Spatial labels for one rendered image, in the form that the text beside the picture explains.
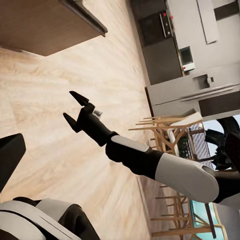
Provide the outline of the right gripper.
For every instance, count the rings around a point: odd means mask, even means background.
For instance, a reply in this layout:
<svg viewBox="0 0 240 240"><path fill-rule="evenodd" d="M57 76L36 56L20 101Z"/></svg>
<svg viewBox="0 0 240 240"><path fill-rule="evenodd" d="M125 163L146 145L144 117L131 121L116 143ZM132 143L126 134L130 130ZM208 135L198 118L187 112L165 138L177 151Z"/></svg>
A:
<svg viewBox="0 0 240 240"><path fill-rule="evenodd" d="M71 128L79 133L80 131L85 131L93 139L93 135L96 130L105 125L93 114L95 106L89 102L89 99L83 95L75 92L74 90L70 91L70 94L79 102L83 108L80 110L77 121L69 116L66 112L63 113L63 116L71 126Z"/></svg>

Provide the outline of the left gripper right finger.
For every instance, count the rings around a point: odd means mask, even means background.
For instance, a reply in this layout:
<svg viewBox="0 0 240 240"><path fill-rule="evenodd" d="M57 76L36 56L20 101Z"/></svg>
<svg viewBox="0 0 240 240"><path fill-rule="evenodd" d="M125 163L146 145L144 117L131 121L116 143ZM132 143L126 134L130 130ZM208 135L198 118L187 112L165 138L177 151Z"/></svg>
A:
<svg viewBox="0 0 240 240"><path fill-rule="evenodd" d="M229 133L227 135L224 151L240 172L240 134Z"/></svg>

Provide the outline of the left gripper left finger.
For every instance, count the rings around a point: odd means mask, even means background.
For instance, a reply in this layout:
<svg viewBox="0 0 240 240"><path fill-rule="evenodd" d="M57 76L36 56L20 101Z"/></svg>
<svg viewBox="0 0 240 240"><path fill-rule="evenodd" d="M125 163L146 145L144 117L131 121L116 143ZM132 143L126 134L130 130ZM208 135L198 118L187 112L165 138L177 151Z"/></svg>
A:
<svg viewBox="0 0 240 240"><path fill-rule="evenodd" d="M22 133L0 138L0 193L26 153Z"/></svg>

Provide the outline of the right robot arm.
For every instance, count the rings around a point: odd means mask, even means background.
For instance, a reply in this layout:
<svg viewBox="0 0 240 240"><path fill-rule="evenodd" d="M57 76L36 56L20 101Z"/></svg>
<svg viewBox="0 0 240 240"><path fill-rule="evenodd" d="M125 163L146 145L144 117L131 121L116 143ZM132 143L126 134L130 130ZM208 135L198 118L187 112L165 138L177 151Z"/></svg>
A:
<svg viewBox="0 0 240 240"><path fill-rule="evenodd" d="M110 160L145 175L187 198L203 204L215 203L240 211L240 172L214 171L199 162L186 160L171 153L154 149L117 132L101 121L103 112L96 110L89 99L70 91L83 108L77 121L66 112L63 116L71 128L85 131L101 147Z"/></svg>

